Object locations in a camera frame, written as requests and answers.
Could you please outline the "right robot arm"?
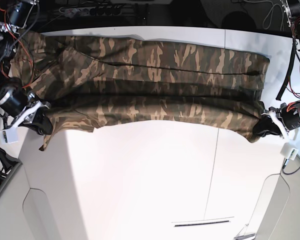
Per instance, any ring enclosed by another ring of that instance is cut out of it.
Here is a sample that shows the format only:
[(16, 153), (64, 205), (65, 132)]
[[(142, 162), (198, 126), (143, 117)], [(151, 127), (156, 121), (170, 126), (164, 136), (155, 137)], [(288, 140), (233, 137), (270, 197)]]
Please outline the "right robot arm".
[[(0, 0), (0, 108), (4, 111), (2, 133), (7, 142), (18, 127), (26, 127), (41, 136), (53, 131), (45, 115), (50, 103), (42, 101), (29, 89), (35, 79), (35, 58), (25, 36), (39, 16), (37, 0)], [(20, 77), (9, 76), (12, 60), (19, 50), (25, 54), (29, 67), (26, 83)]]

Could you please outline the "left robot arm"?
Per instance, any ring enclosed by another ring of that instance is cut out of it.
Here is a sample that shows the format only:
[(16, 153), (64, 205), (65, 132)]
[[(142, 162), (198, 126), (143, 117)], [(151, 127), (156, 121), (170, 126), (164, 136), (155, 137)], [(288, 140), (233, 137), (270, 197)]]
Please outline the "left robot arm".
[(295, 59), (300, 64), (300, 0), (282, 0), (281, 4), (292, 35), (292, 48), (285, 79), (276, 100), (280, 101), (284, 91), (289, 90), (297, 98), (297, 101), (289, 104), (283, 103), (279, 108), (270, 107), (265, 110), (262, 118), (253, 128), (253, 134), (258, 137), (267, 135), (285, 137), (289, 131), (300, 127), (300, 93), (292, 89), (291, 77)]

